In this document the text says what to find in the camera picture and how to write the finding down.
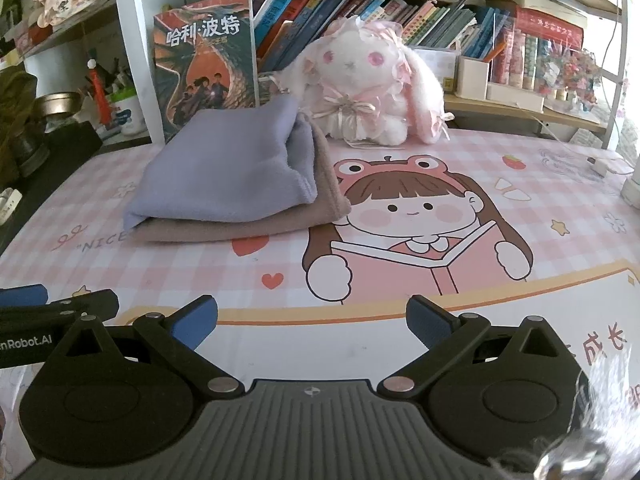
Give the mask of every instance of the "cartoon girl illustration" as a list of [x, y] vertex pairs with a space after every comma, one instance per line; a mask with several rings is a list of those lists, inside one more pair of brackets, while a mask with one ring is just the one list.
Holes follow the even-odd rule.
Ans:
[[302, 265], [325, 301], [453, 294], [524, 280], [533, 253], [470, 177], [429, 155], [334, 165], [352, 211], [309, 229]]

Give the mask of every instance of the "star illustration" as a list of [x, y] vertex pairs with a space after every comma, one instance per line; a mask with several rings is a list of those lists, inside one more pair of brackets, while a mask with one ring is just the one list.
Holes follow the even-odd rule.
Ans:
[[71, 297], [76, 298], [77, 296], [84, 296], [85, 294], [89, 294], [91, 291], [86, 288], [85, 285], [81, 286], [78, 290], [76, 290]]
[[560, 236], [571, 234], [569, 229], [566, 228], [564, 222], [558, 222], [557, 220], [551, 220], [551, 228]]

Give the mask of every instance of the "plush bunny ear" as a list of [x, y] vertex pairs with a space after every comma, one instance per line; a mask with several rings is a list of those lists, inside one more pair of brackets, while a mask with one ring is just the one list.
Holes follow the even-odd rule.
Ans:
[[308, 44], [286, 68], [277, 76], [280, 91], [288, 91], [302, 99], [306, 86], [316, 70], [316, 42]]
[[444, 121], [444, 92], [431, 69], [412, 49], [403, 46], [404, 56], [411, 68], [409, 110], [412, 133], [423, 142], [433, 144], [440, 138]]

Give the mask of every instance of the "white shelf frame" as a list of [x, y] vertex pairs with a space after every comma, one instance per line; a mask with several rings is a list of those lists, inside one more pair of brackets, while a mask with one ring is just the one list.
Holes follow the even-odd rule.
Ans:
[[[622, 0], [620, 5], [622, 12], [618, 16], [613, 12], [606, 12], [587, 7], [575, 0], [557, 1], [581, 10], [582, 12], [618, 22], [622, 26], [618, 74], [613, 74], [607, 70], [602, 71], [603, 77], [616, 84], [616, 92], [614, 99], [611, 102], [611, 115], [607, 125], [607, 131], [603, 138], [603, 148], [614, 150], [618, 144], [618, 136], [613, 135], [613, 130], [616, 127], [616, 113], [622, 97], [622, 85], [626, 67], [626, 44], [628, 41], [627, 0]], [[158, 105], [158, 99], [156, 98], [156, 90], [153, 85], [152, 73], [154, 68], [152, 56], [148, 51], [148, 40], [146, 37], [142, 0], [118, 0], [118, 13], [120, 15], [122, 36], [127, 50], [127, 57], [129, 57], [133, 80], [136, 85], [136, 89], [138, 90], [140, 105], [142, 107], [142, 112], [145, 117], [151, 139], [153, 142], [164, 143], [161, 113]]]

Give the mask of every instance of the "harry potter book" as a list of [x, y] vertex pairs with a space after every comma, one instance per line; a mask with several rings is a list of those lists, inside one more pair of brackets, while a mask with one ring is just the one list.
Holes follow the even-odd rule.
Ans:
[[156, 93], [170, 140], [203, 108], [258, 104], [251, 0], [204, 0], [154, 17]]

